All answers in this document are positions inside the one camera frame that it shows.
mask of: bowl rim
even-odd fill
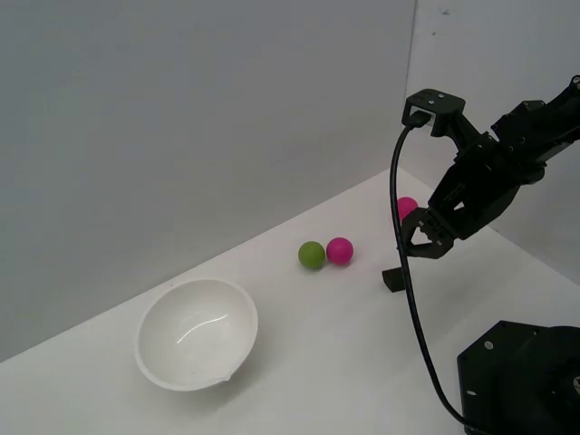
[[[252,320],[252,325],[251,325],[252,326],[252,330],[251,330],[252,336],[250,337],[250,340],[248,342],[248,346],[246,347],[246,350],[237,358],[236,361],[234,361],[234,363],[232,363],[232,366],[229,370],[229,374],[218,377],[218,378],[211,378],[211,379],[208,379],[205,381],[195,382],[195,383],[188,384],[188,385],[177,385],[175,383],[162,381],[161,379],[159,379],[157,376],[155,376],[147,368],[147,366],[145,365],[145,363],[143,362],[143,360],[141,358],[140,347],[139,347],[141,329],[142,329],[143,324],[145,323],[145,319],[149,315],[150,311],[153,309],[153,307],[155,305],[157,305],[157,303],[161,299],[163,299],[169,293],[173,292],[174,290],[177,290],[178,288],[181,288],[184,285],[196,283],[199,281],[216,281],[216,282],[219,282],[221,284],[229,285],[233,289],[237,290],[244,297],[244,299],[246,300],[246,304],[250,309],[251,316],[252,316],[252,319],[251,319]],[[246,360],[250,351],[254,347],[254,343],[256,342],[256,336],[257,336],[257,325],[258,325],[258,319],[257,319],[256,305],[254,304],[254,301],[252,300],[252,298],[250,297],[248,292],[241,285],[238,285],[238,284],[233,283],[231,281],[227,281],[226,279],[215,278],[213,276],[202,276],[202,277],[190,278],[190,279],[181,281],[178,284],[174,284],[171,288],[168,288],[167,290],[162,292],[161,295],[159,295],[158,297],[155,298],[155,300],[150,304],[150,306],[147,308],[147,310],[145,310],[145,313],[141,316],[141,319],[139,321],[139,326],[137,327],[137,333],[135,334],[135,339],[133,342],[133,354],[135,356],[135,361],[137,362],[137,365],[138,365],[140,371],[151,382],[155,383],[156,385],[159,385],[159,387],[161,387],[161,388],[165,388],[167,390],[172,390],[174,392],[193,392],[195,390],[201,390],[203,388],[207,388],[207,387],[210,387],[210,386],[215,385],[217,383],[229,380],[229,378],[232,376],[232,374],[234,374],[236,372],[236,370],[240,367],[240,365],[242,365],[242,363]]]

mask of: black mount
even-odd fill
[[[457,359],[464,417],[496,435],[577,434],[578,343],[578,328],[497,323]]]

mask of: green ball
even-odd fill
[[[326,253],[323,246],[318,242],[306,242],[298,250],[298,260],[304,267],[318,269],[322,267]]]

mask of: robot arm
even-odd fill
[[[463,115],[465,101],[426,89],[410,96],[402,123],[415,111],[430,116],[431,136],[453,140],[458,154],[437,186],[428,208],[416,208],[402,222],[408,256],[440,258],[456,238],[464,240],[497,218],[520,186],[544,177],[546,162],[580,139],[580,75],[548,104],[523,101],[479,133]],[[414,232],[429,243],[413,245]]]

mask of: ball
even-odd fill
[[[306,242],[298,250],[300,264],[309,269],[322,267],[326,254],[323,246],[318,242]]]
[[[333,238],[326,247],[328,259],[336,265],[345,265],[351,261],[353,254],[353,244],[344,237]]]
[[[409,197],[401,197],[397,199],[397,205],[399,206],[399,219],[402,220],[407,217],[415,208],[419,206],[417,201]]]

